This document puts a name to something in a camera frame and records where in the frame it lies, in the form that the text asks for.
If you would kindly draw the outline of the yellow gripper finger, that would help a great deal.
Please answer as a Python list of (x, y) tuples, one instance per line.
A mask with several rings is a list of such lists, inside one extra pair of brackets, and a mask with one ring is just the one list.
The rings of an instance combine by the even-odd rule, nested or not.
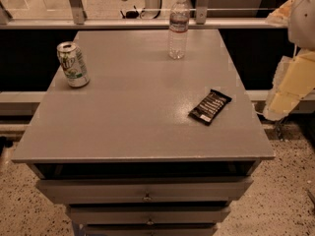
[(295, 0), (287, 0), (281, 4), (279, 8), (268, 15), (265, 22), (275, 27), (287, 27), (294, 1)]
[(286, 117), (302, 98), (315, 89), (315, 52), (301, 49), (294, 58), (278, 64), (263, 115), (271, 121)]

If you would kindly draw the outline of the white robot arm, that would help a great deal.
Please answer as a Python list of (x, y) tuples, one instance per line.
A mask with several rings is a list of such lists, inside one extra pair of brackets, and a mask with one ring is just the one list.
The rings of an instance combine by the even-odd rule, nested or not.
[(266, 119), (279, 121), (315, 89), (315, 0), (287, 0), (266, 22), (287, 27), (294, 44), (293, 57), (278, 64), (263, 110)]

